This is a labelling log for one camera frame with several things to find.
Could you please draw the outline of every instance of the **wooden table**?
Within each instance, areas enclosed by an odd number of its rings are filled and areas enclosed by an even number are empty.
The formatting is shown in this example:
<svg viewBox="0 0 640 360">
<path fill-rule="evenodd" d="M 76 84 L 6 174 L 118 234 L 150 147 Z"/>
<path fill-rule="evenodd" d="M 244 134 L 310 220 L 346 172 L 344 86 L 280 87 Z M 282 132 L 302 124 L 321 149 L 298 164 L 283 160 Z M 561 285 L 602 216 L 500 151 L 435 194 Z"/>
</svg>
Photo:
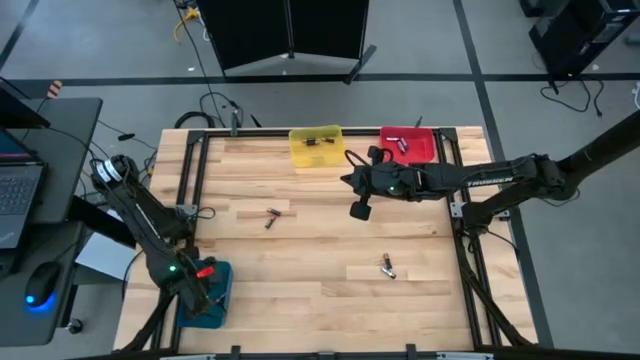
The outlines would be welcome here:
<svg viewBox="0 0 640 360">
<path fill-rule="evenodd" d="M 457 128 L 465 165 L 490 161 L 480 127 Z M 165 130 L 151 191 L 175 204 L 187 130 Z M 376 137 L 345 137 L 366 156 Z M 195 173 L 199 150 L 194 151 Z M 201 256 L 229 261 L 235 272 L 227 324 L 219 330 L 185 328 L 180 352 L 243 353 L 418 351 L 472 349 L 447 203 L 406 203 L 372 198 L 371 220 L 349 217 L 357 197 L 339 180 L 340 167 L 293 167 L 286 138 L 215 138 L 209 144 L 201 206 L 215 208 L 199 220 Z M 194 177 L 190 176 L 187 199 Z M 497 187 L 472 189 L 483 200 Z M 266 208 L 283 212 L 270 230 Z M 510 238 L 508 224 L 491 230 Z M 511 246 L 481 237 L 496 303 L 535 342 L 529 304 Z M 398 278 L 380 271 L 389 253 Z M 132 266 L 114 348 L 128 343 L 158 299 L 144 255 Z M 487 321 L 476 297 L 483 340 Z M 168 346 L 174 311 L 167 313 Z"/>
</svg>

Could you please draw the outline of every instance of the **metal frame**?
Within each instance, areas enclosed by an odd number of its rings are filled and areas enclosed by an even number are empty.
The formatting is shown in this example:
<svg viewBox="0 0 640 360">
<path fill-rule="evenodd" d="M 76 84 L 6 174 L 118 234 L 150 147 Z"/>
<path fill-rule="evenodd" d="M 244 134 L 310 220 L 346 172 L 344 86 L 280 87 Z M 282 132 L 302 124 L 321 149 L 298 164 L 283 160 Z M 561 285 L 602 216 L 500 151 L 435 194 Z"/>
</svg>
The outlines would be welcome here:
<svg viewBox="0 0 640 360">
<path fill-rule="evenodd" d="M 289 128 L 278 128 L 278 129 L 238 129 L 238 137 L 286 137 L 289 134 Z M 370 129 L 343 129 L 342 134 L 344 136 L 378 136 L 380 134 L 379 128 L 370 128 Z M 453 160 L 456 165 L 462 165 L 462 155 L 460 152 L 460 147 L 458 144 L 458 138 L 456 134 L 455 128 L 443 128 L 443 129 L 433 129 L 434 140 L 436 144 L 436 148 L 438 151 L 438 160 L 439 162 L 446 162 L 447 157 L 445 154 L 444 143 L 447 140 L 450 143 Z M 201 144 L 200 147 L 200 157 L 198 159 L 197 164 L 197 172 L 195 179 L 195 188 L 192 198 L 192 205 L 199 206 L 200 199 L 202 196 L 202 187 L 204 183 L 204 174 L 207 163 L 207 153 L 209 149 L 209 142 L 216 137 L 231 137 L 230 130 L 191 130 L 188 132 L 186 147 L 184 152 L 184 159 L 182 165 L 182 173 L 180 175 L 180 183 L 178 187 L 178 194 L 176 198 L 176 204 L 183 205 L 185 203 L 187 187 L 189 183 L 189 175 L 191 171 L 191 162 L 193 159 L 193 152 L 195 149 L 195 145 L 197 143 Z M 462 191 L 461 193 L 463 201 L 469 201 L 470 195 L 468 191 Z M 480 349 L 482 346 L 486 346 L 482 342 L 480 325 L 478 322 L 478 314 L 475 306 L 474 300 L 474 292 L 473 286 L 469 284 L 467 279 L 462 275 L 464 271 L 468 271 L 468 267 L 470 266 L 467 258 L 466 258 L 466 249 L 464 246 L 464 240 L 461 234 L 462 229 L 462 220 L 458 218 L 454 218 L 451 213 L 450 204 L 455 202 L 455 197 L 453 195 L 447 197 L 447 208 L 449 209 L 449 216 L 452 226 L 452 233 L 454 238 L 454 246 L 456 249 L 456 256 L 458 260 L 458 267 L 461 273 L 461 285 L 464 292 L 465 299 L 465 307 L 467 311 L 467 316 L 469 319 L 469 329 L 471 333 L 471 338 L 473 342 L 474 349 Z M 475 273 L 480 281 L 482 289 L 488 294 L 489 301 L 491 300 L 491 290 L 489 287 L 489 280 L 486 271 L 486 265 L 484 263 L 484 257 L 482 255 L 482 249 L 480 246 L 480 241 L 476 237 L 471 237 L 470 241 L 472 242 L 472 247 L 474 248 L 474 260 L 475 260 Z M 187 239 L 187 246 L 194 245 L 195 239 Z M 162 298 L 163 294 L 160 293 L 159 301 Z M 495 319 L 489 314 L 486 313 L 487 319 L 489 321 L 489 330 L 491 335 L 491 345 L 500 347 L 502 345 L 500 340 L 500 331 L 498 330 L 498 326 L 496 325 Z M 178 307 L 175 310 L 174 321 L 172 324 L 172 333 L 171 333 L 171 344 L 170 349 L 178 352 L 180 345 L 180 335 L 181 328 L 177 325 L 178 319 Z M 160 349 L 160 342 L 162 339 L 162 332 L 165 325 L 165 319 L 159 323 L 156 328 L 152 340 L 151 340 L 151 349 L 157 350 Z M 228 354 L 230 359 L 233 359 L 234 356 L 230 353 Z M 283 359 L 287 357 L 299 358 L 300 356 L 320 356 L 320 353 L 315 354 L 252 354 L 252 357 L 260 358 L 260 359 Z M 340 354 L 341 358 L 345 358 L 346 355 L 353 358 L 384 358 L 384 359 L 417 359 L 418 357 L 427 357 L 434 358 L 436 355 L 435 352 L 417 352 L 415 350 L 415 345 L 407 344 L 406 352 L 365 352 L 365 353 L 348 353 L 348 354 Z M 222 358 L 226 357 L 226 354 L 216 354 L 217 357 Z"/>
</svg>

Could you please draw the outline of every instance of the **floor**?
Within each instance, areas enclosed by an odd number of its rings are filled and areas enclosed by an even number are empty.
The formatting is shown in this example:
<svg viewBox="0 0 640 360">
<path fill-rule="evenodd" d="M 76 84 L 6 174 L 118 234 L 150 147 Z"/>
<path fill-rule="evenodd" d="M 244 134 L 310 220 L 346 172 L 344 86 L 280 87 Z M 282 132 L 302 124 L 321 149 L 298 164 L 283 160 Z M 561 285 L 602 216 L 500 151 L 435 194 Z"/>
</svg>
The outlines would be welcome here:
<svg viewBox="0 0 640 360">
<path fill-rule="evenodd" d="M 339 82 L 212 87 L 264 126 L 413 125 L 423 116 L 423 125 L 484 126 L 498 159 L 533 151 L 561 158 L 634 111 L 631 90 L 640 80 L 640 47 L 629 47 L 620 37 L 596 59 L 588 72 L 615 80 L 605 81 L 598 101 L 604 116 L 598 118 L 593 108 L 576 113 L 539 94 L 546 82 L 535 76 L 543 71 L 527 35 L 533 22 L 517 0 L 371 0 L 366 42 L 378 51 L 363 73 L 398 74 L 400 80 L 369 77 L 349 87 Z M 102 121 L 157 143 L 161 130 L 196 110 L 207 91 L 190 43 L 172 39 L 176 23 L 166 0 L 4 0 L 0 75 L 32 96 L 43 96 L 51 80 L 63 79 L 62 97 L 101 97 Z M 189 29 L 207 75 L 220 76 L 201 25 L 192 23 Z M 640 31 L 640 21 L 628 31 Z M 228 75 L 345 73 L 352 65 L 334 58 L 274 58 Z M 492 76 L 500 74 L 530 75 L 524 79 L 530 81 Z M 588 86 L 598 90 L 595 82 Z M 586 94 L 571 83 L 560 98 L 582 106 Z M 189 123 L 202 125 L 196 119 Z M 94 141 L 138 163 L 150 155 L 135 142 L 118 142 L 116 135 L 99 127 Z M 558 348 L 640 353 L 640 288 L 634 278 L 640 270 L 635 256 L 640 225 L 628 216 L 633 211 L 629 199 L 638 196 L 639 161 L 636 151 L 590 177 L 581 186 L 581 198 L 562 208 L 535 200 L 521 206 L 532 258 L 522 266 L 535 268 L 541 308 Z M 113 283 L 81 290 L 74 315 L 92 324 L 83 334 L 60 331 L 47 346 L 0 349 L 2 358 L 107 353 L 121 306 L 119 289 Z"/>
</svg>

